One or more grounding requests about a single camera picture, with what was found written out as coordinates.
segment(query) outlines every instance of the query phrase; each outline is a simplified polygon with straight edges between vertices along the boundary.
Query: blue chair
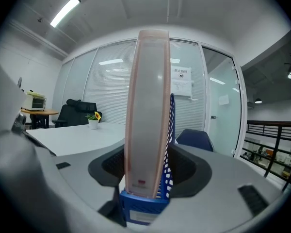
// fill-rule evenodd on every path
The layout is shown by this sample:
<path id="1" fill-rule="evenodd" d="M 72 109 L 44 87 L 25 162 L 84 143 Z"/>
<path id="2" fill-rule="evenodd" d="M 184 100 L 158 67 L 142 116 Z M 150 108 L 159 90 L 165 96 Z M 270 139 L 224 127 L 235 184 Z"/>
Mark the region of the blue chair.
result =
<path id="1" fill-rule="evenodd" d="M 210 152 L 214 151 L 213 144 L 210 141 L 208 134 L 204 131 L 185 129 L 176 138 L 176 140 L 179 144 L 207 150 Z"/>

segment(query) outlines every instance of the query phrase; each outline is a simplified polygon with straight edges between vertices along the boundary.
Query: white ceiling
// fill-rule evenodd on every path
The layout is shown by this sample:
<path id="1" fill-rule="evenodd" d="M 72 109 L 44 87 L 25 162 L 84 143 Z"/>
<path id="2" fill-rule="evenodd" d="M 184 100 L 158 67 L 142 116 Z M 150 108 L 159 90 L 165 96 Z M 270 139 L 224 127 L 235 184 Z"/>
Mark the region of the white ceiling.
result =
<path id="1" fill-rule="evenodd" d="M 19 0 L 10 19 L 70 53 L 82 38 L 130 19 L 191 25 L 204 22 L 232 41 L 262 12 L 257 0 L 81 0 L 53 28 L 49 23 L 68 1 Z"/>
<path id="2" fill-rule="evenodd" d="M 263 103 L 291 99 L 291 79 L 288 79 L 291 63 L 291 41 L 243 72 L 247 93 L 253 100 L 260 98 Z"/>

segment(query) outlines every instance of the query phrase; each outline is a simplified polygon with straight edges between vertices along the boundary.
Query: microwave oven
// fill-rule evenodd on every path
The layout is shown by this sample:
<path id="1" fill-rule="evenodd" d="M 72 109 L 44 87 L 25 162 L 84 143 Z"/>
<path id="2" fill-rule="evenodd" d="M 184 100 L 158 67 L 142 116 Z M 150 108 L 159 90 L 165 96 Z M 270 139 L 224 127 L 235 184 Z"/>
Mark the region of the microwave oven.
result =
<path id="1" fill-rule="evenodd" d="M 30 111 L 44 111 L 47 99 L 40 95 L 26 94 L 26 100 L 23 104 L 23 108 Z"/>

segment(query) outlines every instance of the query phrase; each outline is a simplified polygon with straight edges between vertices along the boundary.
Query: yellow flower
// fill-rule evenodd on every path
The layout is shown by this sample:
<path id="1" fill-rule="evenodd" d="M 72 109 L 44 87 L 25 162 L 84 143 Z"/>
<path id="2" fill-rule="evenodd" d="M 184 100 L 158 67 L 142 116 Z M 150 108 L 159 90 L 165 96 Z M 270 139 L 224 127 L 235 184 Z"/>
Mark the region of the yellow flower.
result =
<path id="1" fill-rule="evenodd" d="M 99 115 L 99 113 L 98 113 L 97 111 L 95 111 L 95 116 L 96 116 L 96 118 L 97 118 L 98 120 L 101 119 L 101 116 Z"/>

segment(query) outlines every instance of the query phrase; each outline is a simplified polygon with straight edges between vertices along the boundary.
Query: glass door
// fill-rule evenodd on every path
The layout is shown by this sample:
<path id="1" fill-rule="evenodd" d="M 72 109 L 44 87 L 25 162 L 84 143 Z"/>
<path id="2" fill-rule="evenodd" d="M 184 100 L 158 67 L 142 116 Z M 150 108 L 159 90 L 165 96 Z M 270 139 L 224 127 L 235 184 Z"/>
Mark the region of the glass door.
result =
<path id="1" fill-rule="evenodd" d="M 203 48 L 209 79 L 210 129 L 214 150 L 233 156 L 241 124 L 241 94 L 232 58 Z"/>

